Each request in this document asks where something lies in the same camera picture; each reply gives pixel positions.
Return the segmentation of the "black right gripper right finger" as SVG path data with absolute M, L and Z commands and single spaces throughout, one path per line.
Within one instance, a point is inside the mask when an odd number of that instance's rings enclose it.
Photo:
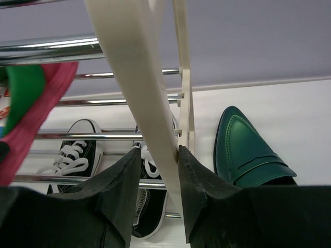
M 330 247 L 329 186 L 240 189 L 178 151 L 186 241 L 191 247 Z

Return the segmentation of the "cream chrome shoe rack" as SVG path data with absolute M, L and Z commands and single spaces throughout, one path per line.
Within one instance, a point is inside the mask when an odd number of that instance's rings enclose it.
M 173 1 L 182 89 L 176 137 L 158 47 L 163 1 L 86 1 L 92 36 L 1 43 L 1 65 L 48 64 L 105 58 L 137 122 L 178 211 L 182 199 L 178 145 L 194 147 L 187 3 Z

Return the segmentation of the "black canvas sneaker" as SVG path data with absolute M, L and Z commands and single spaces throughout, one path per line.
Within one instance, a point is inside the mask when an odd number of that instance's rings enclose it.
M 73 123 L 68 133 L 101 133 L 101 128 L 91 119 Z M 52 166 L 46 166 L 38 174 L 56 176 L 94 176 L 103 156 L 104 142 L 96 140 L 63 141 Z M 64 193 L 73 185 L 51 184 L 47 194 Z
M 144 141 L 134 141 L 134 148 L 141 150 L 140 178 L 161 180 L 160 172 Z M 132 226 L 132 235 L 144 239 L 153 236 L 162 226 L 166 213 L 166 190 L 139 189 Z

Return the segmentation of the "pink printed sandal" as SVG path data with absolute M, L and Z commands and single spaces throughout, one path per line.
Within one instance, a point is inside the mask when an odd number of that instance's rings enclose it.
M 1 68 L 11 96 L 1 130 L 1 185 L 8 186 L 50 111 L 73 82 L 78 62 Z

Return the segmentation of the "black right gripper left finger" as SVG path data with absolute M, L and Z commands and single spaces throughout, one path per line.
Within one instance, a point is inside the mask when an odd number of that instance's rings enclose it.
M 1 247 L 129 247 L 141 151 L 63 194 L 1 188 Z

